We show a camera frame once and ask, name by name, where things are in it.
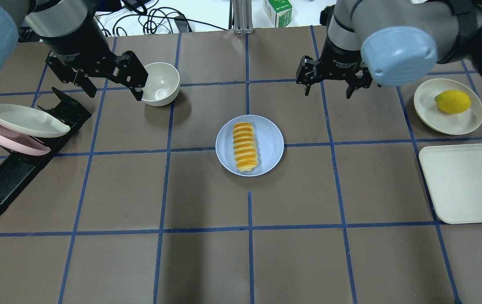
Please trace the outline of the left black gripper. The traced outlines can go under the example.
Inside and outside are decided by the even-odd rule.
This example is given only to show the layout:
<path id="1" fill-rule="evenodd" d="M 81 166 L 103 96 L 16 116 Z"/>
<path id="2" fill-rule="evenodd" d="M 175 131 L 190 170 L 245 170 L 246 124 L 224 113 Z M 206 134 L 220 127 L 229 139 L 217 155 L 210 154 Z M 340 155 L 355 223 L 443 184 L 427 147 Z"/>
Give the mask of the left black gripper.
<path id="1" fill-rule="evenodd" d="M 127 87 L 142 100 L 148 72 L 133 51 L 114 54 L 97 25 L 81 25 L 71 33 L 46 37 L 46 64 L 62 83 L 73 83 L 93 98 L 97 88 L 90 77 Z"/>

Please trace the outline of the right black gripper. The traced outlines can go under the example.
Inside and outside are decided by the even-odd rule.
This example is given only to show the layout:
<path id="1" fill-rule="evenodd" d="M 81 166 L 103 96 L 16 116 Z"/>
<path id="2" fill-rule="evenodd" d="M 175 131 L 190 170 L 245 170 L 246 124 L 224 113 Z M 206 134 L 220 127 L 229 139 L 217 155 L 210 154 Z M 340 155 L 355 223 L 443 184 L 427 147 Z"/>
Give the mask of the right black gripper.
<path id="1" fill-rule="evenodd" d="M 304 55 L 296 73 L 296 83 L 305 86 L 305 95 L 309 95 L 312 85 L 324 80 L 340 80 L 348 84 L 346 98 L 351 98 L 357 89 L 368 89 L 372 84 L 372 75 L 367 67 L 361 67 L 360 50 L 346 50 L 336 46 L 329 37 L 318 60 Z"/>

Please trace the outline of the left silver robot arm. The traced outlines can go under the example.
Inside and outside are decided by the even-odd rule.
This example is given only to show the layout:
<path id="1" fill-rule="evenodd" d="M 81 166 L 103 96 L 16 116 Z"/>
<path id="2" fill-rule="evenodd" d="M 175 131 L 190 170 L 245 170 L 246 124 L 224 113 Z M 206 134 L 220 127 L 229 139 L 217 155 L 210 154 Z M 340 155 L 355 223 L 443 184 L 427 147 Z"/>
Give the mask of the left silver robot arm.
<path id="1" fill-rule="evenodd" d="M 90 78 L 104 78 L 142 100 L 145 67 L 134 52 L 112 52 L 82 0 L 0 0 L 0 70 L 16 48 L 23 23 L 49 46 L 46 64 L 61 82 L 73 83 L 93 98 L 97 88 Z"/>

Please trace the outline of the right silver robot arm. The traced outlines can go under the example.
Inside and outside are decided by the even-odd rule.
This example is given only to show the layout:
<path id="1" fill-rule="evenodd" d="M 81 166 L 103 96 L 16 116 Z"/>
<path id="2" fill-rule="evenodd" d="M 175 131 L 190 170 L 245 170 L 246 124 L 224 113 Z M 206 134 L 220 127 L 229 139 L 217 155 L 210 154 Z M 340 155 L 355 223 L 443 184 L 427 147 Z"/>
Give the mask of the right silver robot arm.
<path id="1" fill-rule="evenodd" d="M 373 81 L 398 87 L 464 58 L 482 77 L 482 0 L 338 0 L 321 21 L 320 57 L 297 68 L 306 95 L 324 80 L 345 81 L 347 98 Z"/>

